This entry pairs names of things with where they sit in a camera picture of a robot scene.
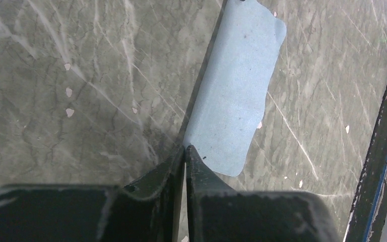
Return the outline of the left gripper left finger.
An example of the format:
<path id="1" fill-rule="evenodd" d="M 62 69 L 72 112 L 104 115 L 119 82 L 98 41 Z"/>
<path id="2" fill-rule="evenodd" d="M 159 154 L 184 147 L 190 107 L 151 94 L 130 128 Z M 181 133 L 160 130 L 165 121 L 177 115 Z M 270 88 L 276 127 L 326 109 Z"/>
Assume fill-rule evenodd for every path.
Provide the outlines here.
<path id="1" fill-rule="evenodd" d="M 0 241 L 176 241 L 184 153 L 130 184 L 0 188 Z"/>

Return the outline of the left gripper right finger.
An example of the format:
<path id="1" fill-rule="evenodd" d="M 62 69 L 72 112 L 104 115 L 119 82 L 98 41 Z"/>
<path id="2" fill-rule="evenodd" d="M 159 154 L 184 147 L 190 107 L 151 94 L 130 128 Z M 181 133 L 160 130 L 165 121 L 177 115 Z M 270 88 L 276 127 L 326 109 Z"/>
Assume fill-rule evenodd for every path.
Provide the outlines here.
<path id="1" fill-rule="evenodd" d="M 185 154 L 190 241 L 339 241 L 323 201 L 309 192 L 237 191 Z"/>

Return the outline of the blue cleaning cloth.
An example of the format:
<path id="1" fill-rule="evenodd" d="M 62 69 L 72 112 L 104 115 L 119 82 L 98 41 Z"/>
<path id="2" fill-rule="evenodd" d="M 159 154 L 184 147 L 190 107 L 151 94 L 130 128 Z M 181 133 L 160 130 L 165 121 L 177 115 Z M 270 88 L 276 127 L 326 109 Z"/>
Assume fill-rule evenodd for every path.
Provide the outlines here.
<path id="1" fill-rule="evenodd" d="M 257 1 L 226 3 L 183 140 L 212 171 L 242 172 L 286 32 Z"/>

